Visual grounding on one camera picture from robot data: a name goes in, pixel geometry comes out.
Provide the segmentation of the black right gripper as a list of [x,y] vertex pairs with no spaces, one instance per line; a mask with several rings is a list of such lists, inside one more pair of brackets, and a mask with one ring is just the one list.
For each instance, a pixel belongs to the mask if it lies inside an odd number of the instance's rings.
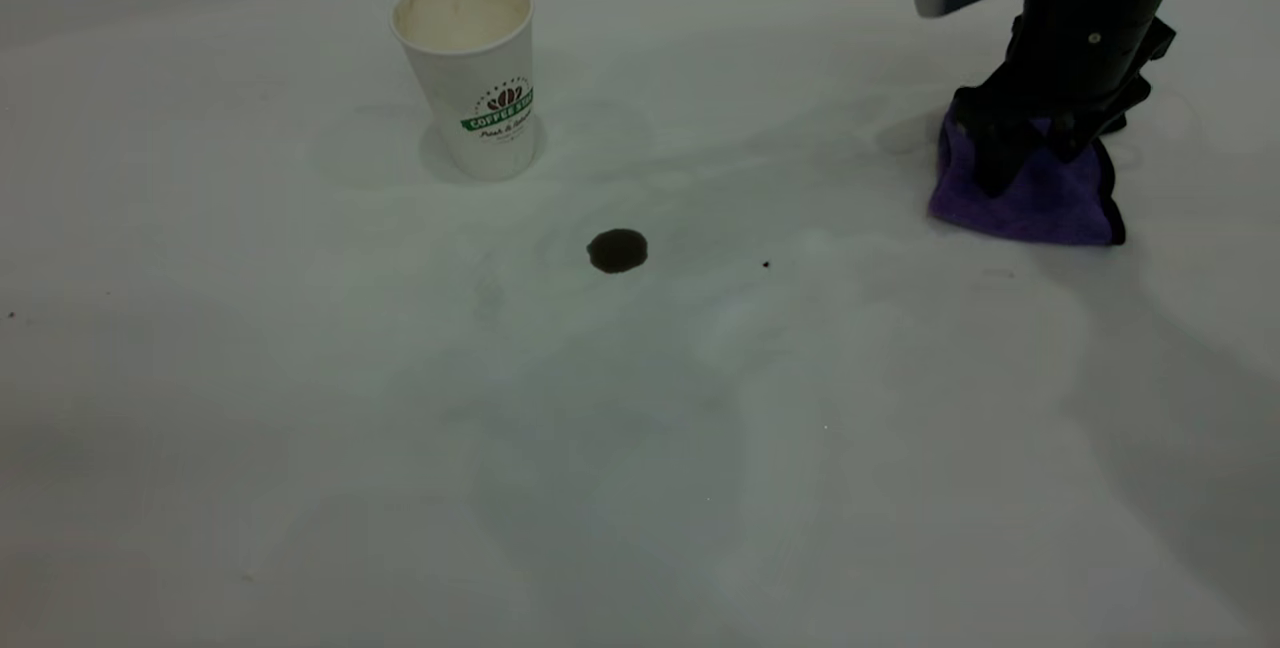
[[1162,3],[1025,0],[1004,64],[986,86],[957,88],[954,97],[983,193],[1005,193],[1043,147],[1033,118],[1051,118],[1048,150],[1062,163],[1126,126],[1126,111],[1152,92],[1148,79],[1135,77],[1176,37],[1158,18]]

